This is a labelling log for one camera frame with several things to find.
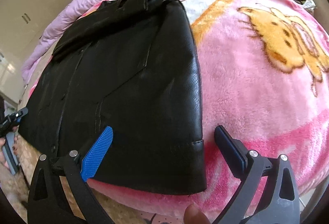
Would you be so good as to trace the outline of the person's left hand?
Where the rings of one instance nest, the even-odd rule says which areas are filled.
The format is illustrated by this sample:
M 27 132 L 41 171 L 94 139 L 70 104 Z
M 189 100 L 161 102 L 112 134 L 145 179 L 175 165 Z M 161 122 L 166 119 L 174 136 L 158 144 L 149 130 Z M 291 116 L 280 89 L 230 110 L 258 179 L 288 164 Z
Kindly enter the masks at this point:
M 1 163 L 5 168 L 8 168 L 13 175 L 19 171 L 19 162 L 13 150 L 15 137 L 15 133 L 10 132 L 1 138 Z

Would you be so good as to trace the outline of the person's right hand thumb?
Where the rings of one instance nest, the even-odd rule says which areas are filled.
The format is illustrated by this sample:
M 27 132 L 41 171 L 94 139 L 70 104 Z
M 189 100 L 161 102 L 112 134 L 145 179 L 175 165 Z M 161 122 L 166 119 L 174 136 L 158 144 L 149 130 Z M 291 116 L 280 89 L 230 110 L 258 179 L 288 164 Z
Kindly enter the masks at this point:
M 208 218 L 194 204 L 189 205 L 183 216 L 184 224 L 210 224 Z

